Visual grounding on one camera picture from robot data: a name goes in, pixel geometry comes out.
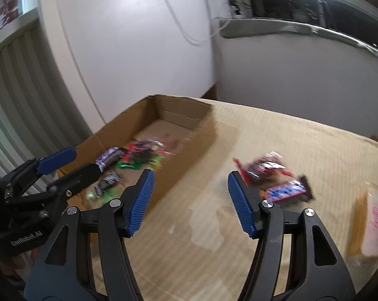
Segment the wrapped bread loaf package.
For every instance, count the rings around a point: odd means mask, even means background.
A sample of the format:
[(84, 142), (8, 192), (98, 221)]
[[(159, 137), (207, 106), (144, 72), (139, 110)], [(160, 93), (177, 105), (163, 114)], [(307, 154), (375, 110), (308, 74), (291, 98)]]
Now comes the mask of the wrapped bread loaf package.
[(378, 186), (366, 185), (356, 199), (348, 257), (364, 263), (378, 260)]

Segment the black printed snack packet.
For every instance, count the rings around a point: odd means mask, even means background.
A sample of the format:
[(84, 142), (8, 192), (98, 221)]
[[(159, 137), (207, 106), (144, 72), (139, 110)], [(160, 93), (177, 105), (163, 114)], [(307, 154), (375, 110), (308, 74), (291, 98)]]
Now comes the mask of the black printed snack packet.
[(108, 189), (112, 188), (115, 184), (117, 184), (120, 181), (121, 177), (119, 176), (117, 171), (109, 172), (94, 187), (96, 196), (98, 198), (101, 198)]

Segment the brown cardboard box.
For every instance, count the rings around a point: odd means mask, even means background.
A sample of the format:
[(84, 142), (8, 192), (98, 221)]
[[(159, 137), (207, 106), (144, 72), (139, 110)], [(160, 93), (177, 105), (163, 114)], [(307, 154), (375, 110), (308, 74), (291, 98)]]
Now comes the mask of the brown cardboard box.
[(60, 176), (89, 163), (102, 174), (69, 199), (83, 210), (103, 206), (136, 183), (145, 169), (155, 175), (151, 204), (158, 202), (209, 149), (216, 138), (212, 105), (187, 97), (148, 96), (92, 134)]

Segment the snickers chocolate bar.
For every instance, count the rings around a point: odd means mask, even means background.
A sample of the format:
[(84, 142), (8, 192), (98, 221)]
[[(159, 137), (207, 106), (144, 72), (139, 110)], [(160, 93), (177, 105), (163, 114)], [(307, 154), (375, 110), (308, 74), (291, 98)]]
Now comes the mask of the snickers chocolate bar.
[(278, 204), (309, 202), (314, 199), (309, 181), (305, 175), (261, 189), (260, 197)]

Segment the red snack packet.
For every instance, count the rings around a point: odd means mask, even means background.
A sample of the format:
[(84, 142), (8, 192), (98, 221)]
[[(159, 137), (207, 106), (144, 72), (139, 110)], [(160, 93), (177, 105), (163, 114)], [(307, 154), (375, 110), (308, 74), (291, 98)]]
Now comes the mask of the red snack packet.
[(283, 159), (279, 153), (269, 152), (246, 164), (243, 164), (238, 158), (233, 158), (233, 162), (245, 184), (249, 187), (256, 187), (277, 182), (282, 176), (294, 177), (284, 165)]
[(118, 169), (159, 169), (163, 162), (174, 154), (177, 139), (140, 139), (129, 144), (127, 152), (115, 165)]

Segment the small green candy packet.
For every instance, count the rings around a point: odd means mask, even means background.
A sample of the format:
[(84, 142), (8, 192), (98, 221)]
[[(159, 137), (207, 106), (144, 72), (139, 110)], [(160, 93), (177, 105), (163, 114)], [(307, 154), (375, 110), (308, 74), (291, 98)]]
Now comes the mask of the small green candy packet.
[(88, 193), (86, 193), (85, 198), (86, 198), (86, 201), (91, 202), (91, 203), (96, 203), (96, 202), (106, 203), (106, 202), (109, 202), (111, 199), (114, 199), (114, 197), (115, 195), (108, 191), (105, 191), (102, 193), (88, 191)]

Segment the grey window sill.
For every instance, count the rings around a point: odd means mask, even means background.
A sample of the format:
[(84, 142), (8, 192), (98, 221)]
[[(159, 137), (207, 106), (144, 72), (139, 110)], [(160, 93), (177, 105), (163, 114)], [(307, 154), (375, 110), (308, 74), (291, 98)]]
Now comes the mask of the grey window sill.
[(225, 39), (278, 34), (316, 36), (338, 41), (355, 48), (361, 48), (378, 57), (378, 48), (371, 44), (331, 29), (305, 23), (266, 18), (234, 18), (220, 31), (220, 35)]

